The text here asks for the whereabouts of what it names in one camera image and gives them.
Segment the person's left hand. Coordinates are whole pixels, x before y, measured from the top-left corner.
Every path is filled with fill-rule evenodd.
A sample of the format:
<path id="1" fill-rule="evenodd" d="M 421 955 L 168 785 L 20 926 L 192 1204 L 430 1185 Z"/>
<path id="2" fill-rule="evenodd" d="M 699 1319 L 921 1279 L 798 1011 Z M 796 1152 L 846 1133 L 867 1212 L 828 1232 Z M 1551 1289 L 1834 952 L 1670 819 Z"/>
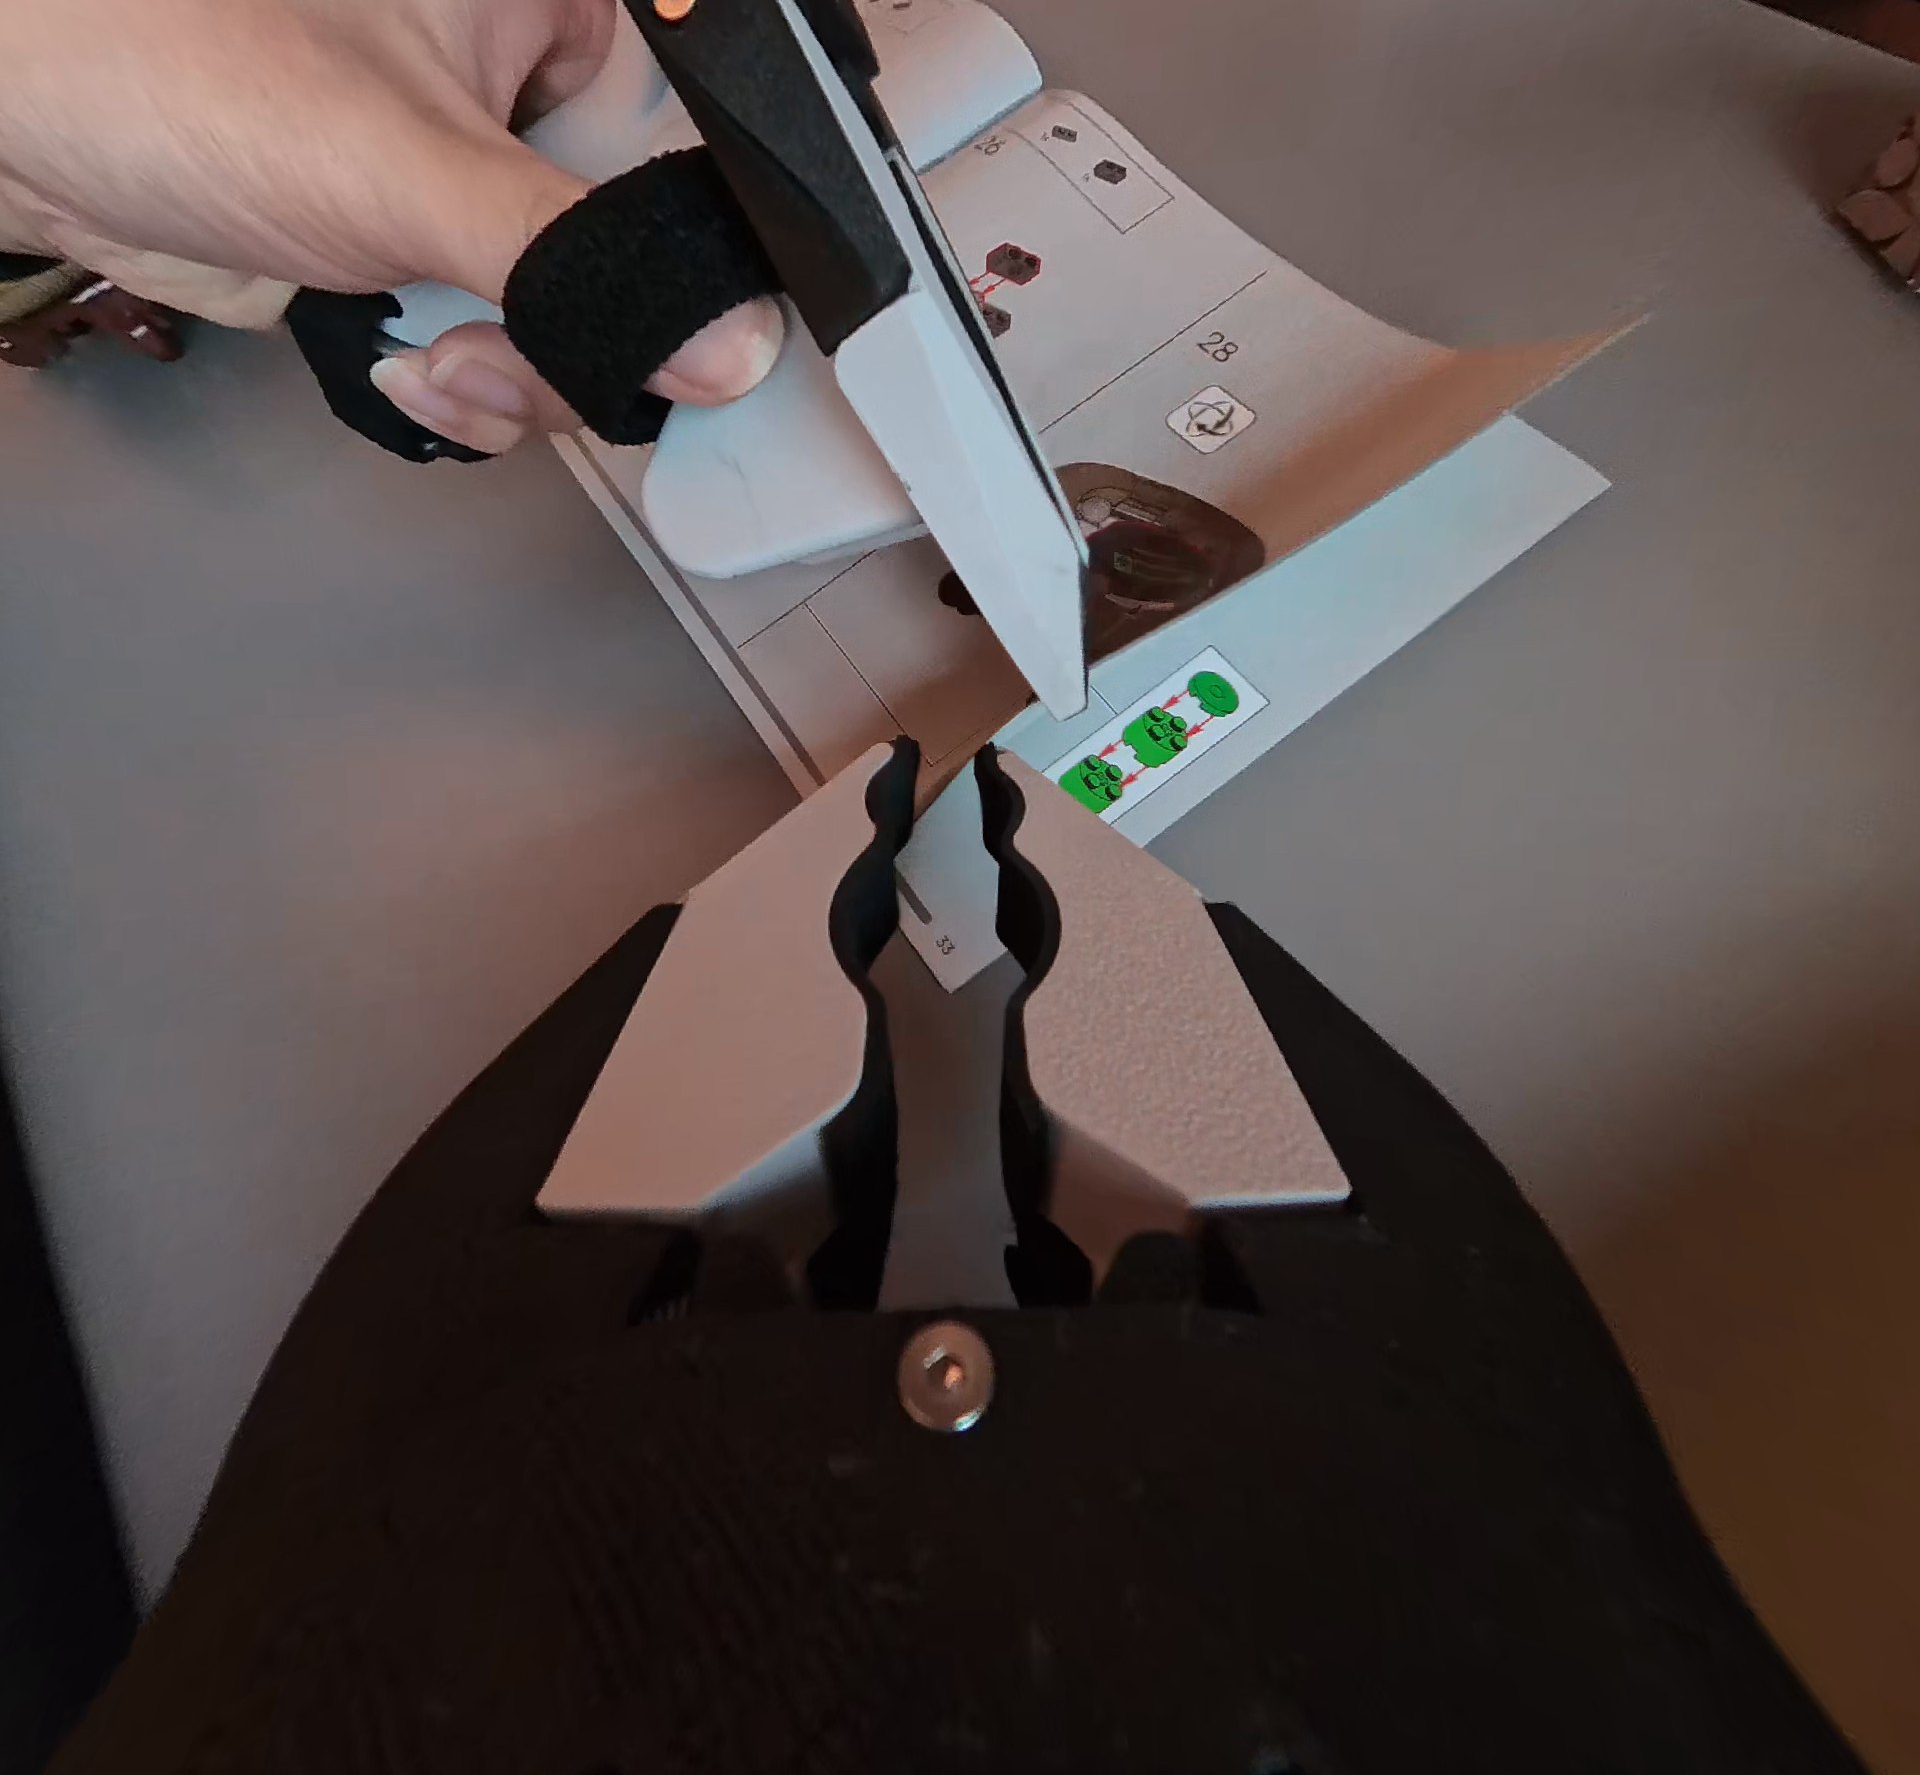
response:
<path id="1" fill-rule="evenodd" d="M 235 327 L 302 288 L 500 304 L 593 183 L 519 136 L 614 0 L 4 0 L 4 257 Z"/>

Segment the instruction booklet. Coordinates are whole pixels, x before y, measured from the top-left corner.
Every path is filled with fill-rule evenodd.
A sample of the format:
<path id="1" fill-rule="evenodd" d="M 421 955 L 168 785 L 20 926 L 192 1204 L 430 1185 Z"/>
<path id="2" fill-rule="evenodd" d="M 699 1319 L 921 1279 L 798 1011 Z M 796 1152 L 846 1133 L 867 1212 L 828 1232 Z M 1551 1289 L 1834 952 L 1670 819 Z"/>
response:
<path id="1" fill-rule="evenodd" d="M 1606 486 L 1518 411 L 1611 336 L 1403 332 L 1045 87 L 982 2 L 854 2 L 1086 540 L 1084 707 L 1037 702 L 794 311 L 742 403 L 558 450 L 798 790 L 917 743 L 904 932 L 955 992 L 1004 952 L 974 752 L 1154 838 Z"/>

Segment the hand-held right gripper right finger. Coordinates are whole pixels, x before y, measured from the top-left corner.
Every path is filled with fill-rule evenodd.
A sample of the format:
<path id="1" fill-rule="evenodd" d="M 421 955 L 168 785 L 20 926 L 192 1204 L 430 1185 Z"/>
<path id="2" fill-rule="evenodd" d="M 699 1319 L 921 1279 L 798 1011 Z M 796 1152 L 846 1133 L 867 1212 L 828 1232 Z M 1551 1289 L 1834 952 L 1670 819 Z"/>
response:
<path id="1" fill-rule="evenodd" d="M 976 756 L 997 935 L 1021 978 L 1001 1172 L 1022 1307 L 1099 1296 L 1126 1248 L 1204 1254 L 1228 1215 L 1353 1185 L 1200 891 L 1021 756 Z"/>

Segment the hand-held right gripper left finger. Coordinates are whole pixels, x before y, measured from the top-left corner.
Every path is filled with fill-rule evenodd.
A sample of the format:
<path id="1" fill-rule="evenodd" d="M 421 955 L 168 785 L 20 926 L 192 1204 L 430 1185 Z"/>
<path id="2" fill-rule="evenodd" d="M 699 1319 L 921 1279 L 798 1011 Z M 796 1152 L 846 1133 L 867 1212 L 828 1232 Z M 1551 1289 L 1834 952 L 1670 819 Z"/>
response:
<path id="1" fill-rule="evenodd" d="M 899 1104 L 873 964 L 917 772 L 912 736 L 878 741 L 683 897 L 543 1215 L 740 1235 L 818 1307 L 878 1307 Z"/>

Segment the grey desk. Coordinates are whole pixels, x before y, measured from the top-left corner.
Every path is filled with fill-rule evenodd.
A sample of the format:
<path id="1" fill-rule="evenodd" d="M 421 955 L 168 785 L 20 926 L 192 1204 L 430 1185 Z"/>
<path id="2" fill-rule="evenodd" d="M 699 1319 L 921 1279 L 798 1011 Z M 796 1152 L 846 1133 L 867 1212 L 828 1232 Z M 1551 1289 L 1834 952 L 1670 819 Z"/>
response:
<path id="1" fill-rule="evenodd" d="M 1917 1771 L 1908 62 L 1741 0 L 984 0 L 1611 486 L 1156 841 L 1476 1122 L 1861 1756 Z M 550 448 L 276 336 L 4 370 L 4 1030 L 136 1594 L 425 1122 L 793 789 Z"/>

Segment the tan round brick pot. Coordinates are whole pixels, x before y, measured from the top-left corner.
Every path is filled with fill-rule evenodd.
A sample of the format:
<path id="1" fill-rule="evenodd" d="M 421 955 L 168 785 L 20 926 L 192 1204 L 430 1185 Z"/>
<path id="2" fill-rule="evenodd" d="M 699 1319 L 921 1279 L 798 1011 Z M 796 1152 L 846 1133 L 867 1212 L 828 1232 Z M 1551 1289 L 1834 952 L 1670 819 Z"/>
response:
<path id="1" fill-rule="evenodd" d="M 43 370 L 89 333 L 164 362 L 184 355 L 174 309 L 69 261 L 3 254 L 3 361 Z"/>

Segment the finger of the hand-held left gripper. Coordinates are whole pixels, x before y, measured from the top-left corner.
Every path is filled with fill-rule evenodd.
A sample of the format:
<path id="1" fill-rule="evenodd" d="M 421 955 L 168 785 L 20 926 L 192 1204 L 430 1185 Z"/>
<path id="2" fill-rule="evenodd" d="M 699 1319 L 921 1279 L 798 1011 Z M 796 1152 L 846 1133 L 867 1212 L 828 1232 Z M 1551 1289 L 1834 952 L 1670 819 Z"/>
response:
<path id="1" fill-rule="evenodd" d="M 984 327 L 912 165 L 883 145 L 796 0 L 775 2 L 908 253 L 912 284 L 945 289 Z M 774 411 L 754 415 L 754 561 L 816 560 L 899 539 L 912 501 L 842 395 L 834 358 L 782 361 L 766 388 Z"/>
<path id="2" fill-rule="evenodd" d="M 960 582 L 1056 715 L 1086 706 L 1086 548 L 984 327 L 919 282 L 834 355 L 861 417 Z"/>

